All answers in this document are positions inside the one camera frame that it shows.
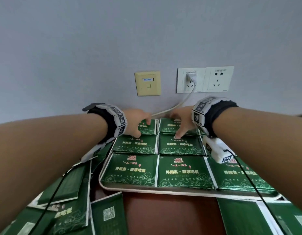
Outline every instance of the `brown table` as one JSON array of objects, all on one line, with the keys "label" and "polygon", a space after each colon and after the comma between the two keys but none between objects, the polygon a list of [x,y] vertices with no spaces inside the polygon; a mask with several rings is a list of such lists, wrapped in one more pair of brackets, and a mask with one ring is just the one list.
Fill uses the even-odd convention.
[{"label": "brown table", "polygon": [[[115,193],[91,188],[91,201]],[[226,235],[215,198],[123,192],[123,199],[130,235]]]}]

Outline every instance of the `black cable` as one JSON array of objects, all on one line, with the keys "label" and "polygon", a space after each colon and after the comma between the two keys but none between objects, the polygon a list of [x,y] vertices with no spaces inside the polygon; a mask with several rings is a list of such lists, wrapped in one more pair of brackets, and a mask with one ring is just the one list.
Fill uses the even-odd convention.
[{"label": "black cable", "polygon": [[265,202],[265,200],[263,199],[261,193],[258,191],[258,189],[256,188],[255,184],[252,182],[252,180],[250,179],[250,177],[247,175],[247,173],[245,172],[245,170],[243,169],[243,167],[241,166],[240,162],[238,161],[238,159],[236,158],[236,156],[228,149],[224,150],[224,152],[230,152],[231,155],[233,155],[233,157],[235,158],[235,160],[238,162],[241,170],[243,171],[243,173],[246,175],[246,177],[248,178],[249,182],[251,183],[251,185],[253,186],[253,188],[255,189],[255,191],[257,192],[257,194],[259,195],[259,197],[261,198],[261,200],[263,201],[263,203],[265,204],[265,206],[267,207],[268,211],[270,212],[270,214],[273,216],[274,220],[276,221],[276,223],[278,224],[280,230],[283,232],[283,234],[287,234],[285,232],[285,230],[282,228],[282,226],[279,224],[277,218],[274,216],[273,212],[271,211],[271,209],[269,208],[268,204]]},{"label": "black cable", "polygon": [[47,212],[47,209],[49,208],[49,206],[50,206],[52,200],[54,199],[54,197],[55,197],[57,191],[59,190],[59,187],[61,186],[61,184],[62,184],[64,178],[66,177],[66,175],[67,175],[67,172],[65,172],[65,174],[63,175],[63,178],[62,178],[61,181],[59,182],[59,185],[58,185],[57,188],[55,189],[53,195],[51,196],[49,202],[47,203],[47,206],[46,206],[45,209],[43,210],[41,216],[39,217],[39,219],[38,219],[38,221],[36,222],[36,224],[34,225],[34,227],[31,229],[31,231],[28,233],[28,235],[30,235],[30,234],[33,233],[33,231],[36,229],[36,227],[38,226],[38,224],[39,224],[40,221],[42,220],[43,216],[44,216],[45,213]]}]

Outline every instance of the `finger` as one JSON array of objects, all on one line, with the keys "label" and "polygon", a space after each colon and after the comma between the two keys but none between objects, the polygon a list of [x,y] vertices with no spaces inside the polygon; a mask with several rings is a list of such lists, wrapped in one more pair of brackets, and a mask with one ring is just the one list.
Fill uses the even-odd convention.
[{"label": "finger", "polygon": [[135,138],[140,138],[141,132],[137,129],[132,135],[133,135]]},{"label": "finger", "polygon": [[151,113],[145,112],[144,117],[146,119],[147,125],[150,125],[151,124]]},{"label": "finger", "polygon": [[188,128],[185,126],[183,122],[181,122],[179,129],[176,132],[176,138],[181,138],[184,136],[185,133],[187,133]]},{"label": "finger", "polygon": [[180,119],[180,115],[178,114],[178,109],[174,109],[170,115],[169,115],[170,118],[174,118],[174,119]]}]

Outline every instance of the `gray wall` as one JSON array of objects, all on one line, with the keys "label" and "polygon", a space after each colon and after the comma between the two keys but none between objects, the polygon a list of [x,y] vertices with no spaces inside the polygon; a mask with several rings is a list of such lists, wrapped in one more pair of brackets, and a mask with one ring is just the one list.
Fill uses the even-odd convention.
[{"label": "gray wall", "polygon": [[[302,113],[302,0],[0,0],[0,123],[91,102],[157,112],[186,96],[177,67],[225,65],[219,94]],[[146,70],[161,71],[161,96],[137,96]]]}]

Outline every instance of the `white wall socket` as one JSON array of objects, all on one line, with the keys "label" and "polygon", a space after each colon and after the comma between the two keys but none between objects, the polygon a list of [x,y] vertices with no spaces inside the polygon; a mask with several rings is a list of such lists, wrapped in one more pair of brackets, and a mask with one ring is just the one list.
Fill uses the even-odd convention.
[{"label": "white wall socket", "polygon": [[191,92],[193,84],[186,80],[187,72],[197,73],[197,85],[194,92],[202,92],[205,77],[205,68],[178,68],[177,73],[177,93]]},{"label": "white wall socket", "polygon": [[194,92],[223,92],[229,90],[234,66],[207,68],[178,68],[177,93],[190,93],[193,84],[186,80],[187,72],[197,73],[197,85]]}]

